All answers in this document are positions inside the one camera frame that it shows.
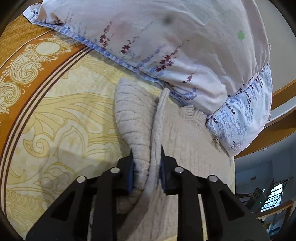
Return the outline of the floral pillow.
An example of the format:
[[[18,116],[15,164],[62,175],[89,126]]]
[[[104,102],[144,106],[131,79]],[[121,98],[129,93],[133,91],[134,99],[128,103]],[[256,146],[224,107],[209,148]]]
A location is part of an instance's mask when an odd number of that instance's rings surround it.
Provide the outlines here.
[[[243,87],[206,119],[206,127],[219,139],[229,156],[245,150],[268,122],[273,81],[266,63]]]
[[[23,15],[211,114],[269,61],[255,1],[43,1]]]

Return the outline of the left floral pillow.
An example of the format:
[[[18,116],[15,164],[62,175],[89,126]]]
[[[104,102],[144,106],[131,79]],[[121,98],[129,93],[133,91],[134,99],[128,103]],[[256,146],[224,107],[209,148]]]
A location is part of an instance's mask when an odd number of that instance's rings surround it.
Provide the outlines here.
[[[255,1],[43,1],[23,15],[211,114],[269,61]]]

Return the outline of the wooden wall shelf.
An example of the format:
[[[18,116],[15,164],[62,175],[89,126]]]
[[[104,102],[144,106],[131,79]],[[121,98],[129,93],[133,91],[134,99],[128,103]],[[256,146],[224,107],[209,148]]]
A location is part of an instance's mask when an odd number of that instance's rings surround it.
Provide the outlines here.
[[[268,148],[293,133],[295,133],[295,80],[273,93],[270,121],[249,147],[235,158]]]

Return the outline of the right floral pillow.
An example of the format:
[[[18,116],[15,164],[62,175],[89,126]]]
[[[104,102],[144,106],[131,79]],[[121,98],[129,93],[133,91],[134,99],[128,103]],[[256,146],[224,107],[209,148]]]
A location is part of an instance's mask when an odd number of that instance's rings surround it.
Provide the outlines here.
[[[266,63],[243,87],[206,119],[206,127],[219,139],[229,156],[245,150],[268,122],[273,81]]]

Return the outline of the yellow patterned bedspread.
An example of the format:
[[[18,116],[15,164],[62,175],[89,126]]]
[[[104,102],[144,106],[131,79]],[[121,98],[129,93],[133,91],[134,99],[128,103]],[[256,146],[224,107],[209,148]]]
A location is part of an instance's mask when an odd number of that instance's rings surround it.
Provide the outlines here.
[[[130,152],[114,117],[119,80],[156,86],[24,16],[1,36],[1,215],[24,239],[75,178]]]

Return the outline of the beige cable-knit sweater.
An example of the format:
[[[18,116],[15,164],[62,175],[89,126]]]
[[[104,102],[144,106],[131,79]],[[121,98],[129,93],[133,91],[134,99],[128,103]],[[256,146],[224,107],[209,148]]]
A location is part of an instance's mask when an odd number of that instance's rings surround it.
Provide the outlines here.
[[[117,202],[118,240],[173,240],[178,198],[161,187],[161,157],[174,158],[194,175],[216,175],[235,190],[235,164],[192,105],[172,103],[168,89],[150,93],[143,83],[122,78],[115,89],[115,122],[133,155],[134,187]]]

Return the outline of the wooden shelving unit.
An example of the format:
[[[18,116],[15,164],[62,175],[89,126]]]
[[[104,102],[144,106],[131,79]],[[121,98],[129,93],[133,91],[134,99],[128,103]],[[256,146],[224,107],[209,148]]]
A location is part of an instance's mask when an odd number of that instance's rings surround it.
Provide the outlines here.
[[[295,209],[294,197],[285,200],[286,188],[292,180],[293,178],[278,182],[272,181],[270,186],[263,190],[266,199],[260,201],[260,209],[256,213],[256,218],[263,225],[270,240],[280,233]]]

